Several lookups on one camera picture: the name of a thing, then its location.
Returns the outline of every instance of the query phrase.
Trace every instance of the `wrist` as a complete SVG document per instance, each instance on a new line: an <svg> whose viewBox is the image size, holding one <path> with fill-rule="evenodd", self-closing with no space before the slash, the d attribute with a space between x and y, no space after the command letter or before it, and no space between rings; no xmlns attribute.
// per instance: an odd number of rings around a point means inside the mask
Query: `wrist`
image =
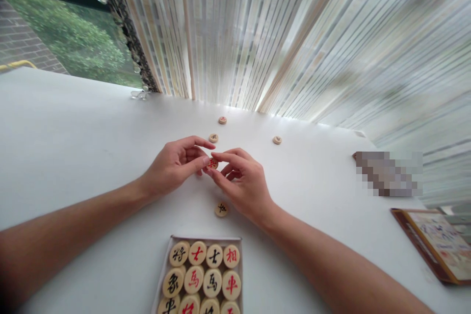
<svg viewBox="0 0 471 314"><path fill-rule="evenodd" d="M264 208L264 213L254 223L266 233L270 233L279 222L283 213L283 209L270 200L270 204Z"/></svg>
<svg viewBox="0 0 471 314"><path fill-rule="evenodd" d="M145 186L145 183L141 178L138 178L129 184L125 185L128 189L127 194L132 202L135 202L141 207L146 206L147 204L151 203L153 200L159 198L159 196L153 195L149 188Z"/></svg>

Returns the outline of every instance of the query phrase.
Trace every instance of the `window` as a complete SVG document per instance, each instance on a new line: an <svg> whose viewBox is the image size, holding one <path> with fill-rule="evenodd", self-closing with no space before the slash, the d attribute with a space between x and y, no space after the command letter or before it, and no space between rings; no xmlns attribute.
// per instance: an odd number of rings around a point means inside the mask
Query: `window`
<svg viewBox="0 0 471 314"><path fill-rule="evenodd" d="M105 5L97 0L6 1L0 4L0 65L28 60L43 70L142 87L122 30Z"/></svg>

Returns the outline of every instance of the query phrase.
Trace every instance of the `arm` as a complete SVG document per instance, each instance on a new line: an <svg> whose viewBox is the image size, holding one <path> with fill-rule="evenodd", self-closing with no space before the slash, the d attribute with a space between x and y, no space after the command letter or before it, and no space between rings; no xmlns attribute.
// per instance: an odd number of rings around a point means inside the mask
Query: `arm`
<svg viewBox="0 0 471 314"><path fill-rule="evenodd" d="M247 152L235 149L212 155L229 164L221 172L205 172L285 251L335 313L431 313L367 259L278 207L262 166Z"/></svg>
<svg viewBox="0 0 471 314"><path fill-rule="evenodd" d="M0 264L10 305L25 302L47 280L113 227L179 187L209 163L196 136L170 142L137 180L108 193L0 232Z"/></svg>

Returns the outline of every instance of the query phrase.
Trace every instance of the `white table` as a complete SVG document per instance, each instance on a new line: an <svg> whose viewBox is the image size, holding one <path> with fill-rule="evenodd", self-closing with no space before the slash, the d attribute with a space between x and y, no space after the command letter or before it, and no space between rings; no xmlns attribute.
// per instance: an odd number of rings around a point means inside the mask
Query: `white table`
<svg viewBox="0 0 471 314"><path fill-rule="evenodd" d="M436 312L469 313L471 288L443 286L389 212L421 203L373 197L357 181L351 155L374 149L367 139L159 94L137 101L132 90L29 68L0 76L1 229L131 181L167 141L215 132L217 151L242 147L264 165L273 199L288 212L367 257ZM220 198L208 176L190 177L79 256L24 311L149 313L171 234L243 238L246 313L327 311L261 231L235 210L215 217Z"/></svg>

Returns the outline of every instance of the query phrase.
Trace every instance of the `yellow railing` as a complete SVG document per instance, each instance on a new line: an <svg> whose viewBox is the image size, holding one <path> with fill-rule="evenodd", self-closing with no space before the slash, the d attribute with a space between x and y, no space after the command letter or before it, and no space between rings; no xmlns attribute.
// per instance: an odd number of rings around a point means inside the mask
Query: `yellow railing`
<svg viewBox="0 0 471 314"><path fill-rule="evenodd" d="M15 61L15 62L6 64L6 65L0 65L0 71L7 70L7 69L14 69L14 68L17 68L17 67L20 67L20 66L23 66L23 65L29 65L33 69L37 69L37 67L34 66L34 64L32 62L27 61L27 60L20 60L20 61Z"/></svg>

